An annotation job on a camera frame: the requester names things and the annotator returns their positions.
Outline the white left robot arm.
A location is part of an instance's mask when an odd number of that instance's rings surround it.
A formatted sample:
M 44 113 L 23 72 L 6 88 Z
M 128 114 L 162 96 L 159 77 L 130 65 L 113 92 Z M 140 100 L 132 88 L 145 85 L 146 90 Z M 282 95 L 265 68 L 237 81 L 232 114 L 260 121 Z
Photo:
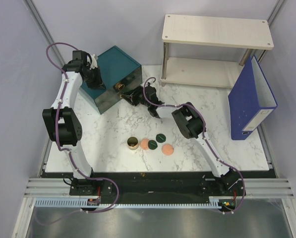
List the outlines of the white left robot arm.
M 97 56 L 82 50 L 72 52 L 72 60 L 60 68 L 62 80 L 58 95 L 49 109 L 44 109 L 42 117 L 51 141 L 63 151 L 73 170 L 68 185 L 69 194 L 97 195 L 98 183 L 92 180 L 93 170 L 86 160 L 81 145 L 82 125 L 74 112 L 79 88 L 83 83 L 91 89 L 104 90 Z

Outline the gold round jar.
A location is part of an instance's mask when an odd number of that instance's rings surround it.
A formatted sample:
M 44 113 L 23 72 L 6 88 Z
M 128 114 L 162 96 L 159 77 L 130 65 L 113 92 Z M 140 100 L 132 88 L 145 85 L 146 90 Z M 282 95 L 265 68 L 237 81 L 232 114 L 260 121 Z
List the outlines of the gold round jar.
M 136 150 L 139 146 L 139 141 L 136 137 L 132 136 L 127 139 L 127 146 L 130 150 Z

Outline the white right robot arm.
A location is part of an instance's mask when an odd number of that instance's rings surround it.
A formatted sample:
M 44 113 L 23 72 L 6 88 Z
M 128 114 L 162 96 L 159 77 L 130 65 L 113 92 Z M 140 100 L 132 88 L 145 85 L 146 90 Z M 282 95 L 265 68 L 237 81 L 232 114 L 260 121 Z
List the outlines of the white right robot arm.
M 239 174 L 222 160 L 209 138 L 205 119 L 192 103 L 166 104 L 158 99 L 156 89 L 150 85 L 121 92 L 120 97 L 133 106 L 146 106 L 150 115 L 155 118 L 173 119 L 181 134 L 195 143 L 201 151 L 217 181 L 217 191 L 221 195 L 228 195 L 233 191 Z

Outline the teal drawer organizer box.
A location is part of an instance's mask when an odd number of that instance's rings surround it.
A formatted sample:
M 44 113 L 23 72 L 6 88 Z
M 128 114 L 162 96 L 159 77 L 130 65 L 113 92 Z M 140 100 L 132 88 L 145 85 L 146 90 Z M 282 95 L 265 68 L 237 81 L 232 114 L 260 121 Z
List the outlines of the teal drawer organizer box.
M 113 80 L 121 79 L 137 67 L 142 66 L 117 46 L 113 46 L 100 54 L 97 63 L 106 89 L 110 87 Z M 89 89 L 86 83 L 81 86 L 83 97 L 99 112 L 94 102 L 95 90 Z

